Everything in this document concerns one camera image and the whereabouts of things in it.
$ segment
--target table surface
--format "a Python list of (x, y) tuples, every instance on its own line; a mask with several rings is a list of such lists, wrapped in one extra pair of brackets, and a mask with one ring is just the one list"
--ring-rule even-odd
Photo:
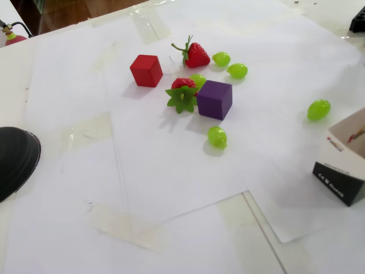
[[(138, 8), (149, 6), (161, 1), (151, 0), (138, 5)], [(298, 14), (312, 19), (322, 27), (331, 31), (335, 35), (345, 39), (357, 47), (360, 51), (365, 51), (364, 35), (348, 32), (352, 18), (363, 8), (364, 2), (361, 0), (300, 0), (295, 3), (293, 0), (281, 0), (284, 4), (299, 11)], [(37, 45), (41, 39), (48, 35), (53, 35), (61, 31), (67, 31), (83, 25), (100, 25), (111, 19), (128, 16), (128, 13), (137, 8), (136, 6), (117, 11), (112, 14), (90, 19), (78, 25), (66, 27), (45, 35), (41, 35), (28, 41), (0, 49), (2, 53), (2, 64), (5, 68), (0, 74), (0, 126), (24, 126), (24, 115), (28, 97), (28, 89), (32, 76), (32, 67)], [(7, 250), (7, 239), (9, 234), (9, 224), (13, 212), (15, 195), (9, 197), (0, 204), (0, 273), (3, 270), (4, 260)], [(316, 273), (311, 268), (313, 258), (306, 253), (301, 239), (292, 241), (289, 244), (282, 244), (275, 236), (260, 211), (257, 203), (250, 192), (235, 196), (224, 202), (225, 206), (220, 211), (222, 218), (236, 218), (240, 220), (242, 229), (251, 233), (253, 241), (248, 253), (247, 248), (242, 249), (242, 260), (248, 264), (251, 273), (277, 273), (281, 269), (282, 273)], [(260, 231), (259, 235), (253, 233), (251, 228)]]

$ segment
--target white paper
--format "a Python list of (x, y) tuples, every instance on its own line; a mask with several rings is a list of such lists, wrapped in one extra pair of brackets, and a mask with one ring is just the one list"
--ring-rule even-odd
[(364, 225), (358, 218), (300, 239), (297, 245), (308, 254), (313, 273), (361, 273), (365, 267)]
[[(210, 55), (221, 49), (222, 44), (210, 43), (213, 32), (205, 38), (196, 33)], [(241, 108), (239, 99), (235, 101), (245, 83), (233, 87), (234, 103), (224, 121), (199, 115), (197, 107), (194, 114), (177, 114), (175, 108), (167, 107), (170, 97), (165, 92), (176, 78), (199, 72), (207, 79), (229, 82), (227, 73), (217, 72), (213, 64), (183, 69), (181, 54), (171, 47), (171, 39), (138, 50), (159, 57), (164, 76), (156, 88), (138, 87), (122, 60), (106, 73), (108, 92), (118, 98), (111, 116), (131, 212), (157, 225), (247, 190), (244, 180), (249, 167), (244, 162), (253, 150), (246, 129), (236, 124), (243, 118), (252, 127), (246, 118), (254, 106)], [(133, 53), (123, 58), (133, 62), (137, 56)], [(208, 142), (213, 126), (226, 131), (228, 146), (223, 151)]]
[(115, 223), (91, 225), (101, 204), (104, 213), (128, 212), (118, 184), (112, 139), (71, 152), (44, 146), (17, 196), (4, 274), (282, 273), (241, 196), (161, 226), (157, 251), (115, 237)]
[[(363, 107), (364, 60), (357, 49), (302, 17), (278, 22), (246, 37), (206, 27), (172, 25), (181, 36), (143, 50), (159, 56), (164, 77), (157, 88), (137, 87), (133, 78), (128, 81), (128, 74), (124, 81), (131, 84), (123, 92), (121, 82), (108, 81), (108, 91), (119, 92), (123, 98), (112, 116), (131, 211), (159, 223), (198, 208), (208, 199), (217, 199), (216, 194), (223, 198), (229, 189), (236, 191), (239, 182), (249, 185), (284, 242), (357, 216), (363, 203), (346, 208), (311, 174), (318, 141), (325, 129)], [(206, 68), (183, 70), (181, 54), (169, 44), (183, 44), (184, 37), (191, 33), (194, 42), (199, 42), (210, 56), (224, 50), (230, 54), (231, 63), (245, 63), (249, 68), (246, 79), (232, 80), (213, 63)], [(218, 124), (197, 114), (176, 115), (163, 104), (164, 98), (168, 100), (163, 90), (178, 76), (194, 73), (234, 84), (233, 106), (219, 124), (227, 132), (229, 147), (224, 157), (212, 157), (224, 160), (219, 174), (227, 175), (225, 189), (218, 190), (221, 185), (216, 180), (217, 188), (210, 183), (211, 192), (203, 195), (191, 195), (196, 193), (191, 175), (182, 174), (176, 179), (179, 169), (165, 168), (173, 166), (172, 161), (177, 166), (188, 161), (195, 163), (189, 166), (194, 171), (198, 164), (193, 177), (203, 187), (209, 179), (202, 173), (216, 171), (211, 168), (214, 163), (204, 165), (205, 155), (200, 151), (206, 140), (204, 133)], [(116, 79), (112, 73), (108, 76)], [(317, 99), (327, 99), (332, 110), (326, 119), (310, 123), (306, 111)], [(191, 128), (198, 134), (192, 134)], [(204, 167), (209, 172), (202, 172)], [(187, 192), (181, 189), (185, 181)]]
[[(253, 35), (242, 50), (251, 63), (245, 100), (257, 102), (261, 117), (251, 132), (261, 144), (252, 158), (256, 173), (245, 182), (279, 239), (363, 216), (364, 202), (347, 208), (311, 174), (325, 129), (363, 107), (362, 55), (305, 18)], [(317, 99), (328, 100), (331, 112), (309, 122), (307, 108)]]
[[(195, 34), (192, 29), (194, 26), (211, 31), (222, 31), (229, 35), (244, 35), (253, 29), (266, 27), (273, 18), (280, 19), (295, 13), (284, 4), (271, 0), (227, 0), (224, 3), (209, 0), (171, 0), (155, 3), (153, 7), (162, 22), (170, 28), (173, 37), (180, 37), (182, 34), (179, 32), (180, 29), (189, 30), (191, 34)], [(158, 37), (163, 36), (159, 28), (154, 30)], [(214, 42), (220, 44), (222, 40), (218, 39)]]
[(109, 109), (104, 68), (142, 45), (131, 18), (50, 35), (39, 43), (26, 110), (27, 129), (42, 144)]

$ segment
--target wooden block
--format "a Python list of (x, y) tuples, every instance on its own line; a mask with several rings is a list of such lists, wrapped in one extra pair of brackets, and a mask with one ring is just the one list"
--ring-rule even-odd
[(133, 77), (138, 86), (156, 87), (162, 78), (162, 69), (157, 56), (138, 55), (131, 65)]

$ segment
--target red strawberry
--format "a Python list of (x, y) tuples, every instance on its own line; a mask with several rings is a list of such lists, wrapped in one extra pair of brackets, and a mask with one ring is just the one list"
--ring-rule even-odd
[(171, 89), (173, 90), (174, 88), (180, 88), (183, 86), (188, 86), (188, 87), (196, 87), (196, 84), (193, 80), (189, 79), (189, 78), (177, 78), (171, 85)]
[(174, 48), (181, 50), (184, 58), (182, 59), (182, 64), (187, 65), (190, 68), (205, 66), (210, 63), (210, 57), (206, 53), (206, 51), (198, 44), (192, 43), (189, 47), (190, 40), (193, 36), (188, 39), (188, 43), (185, 43), (185, 50), (176, 47), (174, 44), (171, 44)]

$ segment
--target grape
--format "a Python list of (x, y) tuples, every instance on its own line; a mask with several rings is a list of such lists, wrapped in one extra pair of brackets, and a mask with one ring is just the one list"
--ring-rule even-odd
[(223, 149), (227, 146), (227, 135), (220, 127), (211, 127), (208, 131), (208, 139), (215, 147)]
[(192, 76), (190, 76), (190, 79), (195, 82), (195, 85), (198, 88), (201, 88), (206, 82), (204, 75), (201, 74), (193, 74)]
[(324, 118), (331, 109), (331, 104), (326, 100), (314, 101), (308, 108), (307, 117), (310, 120), (320, 120)]
[(230, 56), (228, 53), (221, 51), (220, 53), (214, 54), (212, 59), (215, 61), (217, 66), (224, 67), (230, 62)]
[(248, 68), (244, 64), (233, 64), (228, 69), (230, 76), (233, 78), (241, 79), (246, 76)]

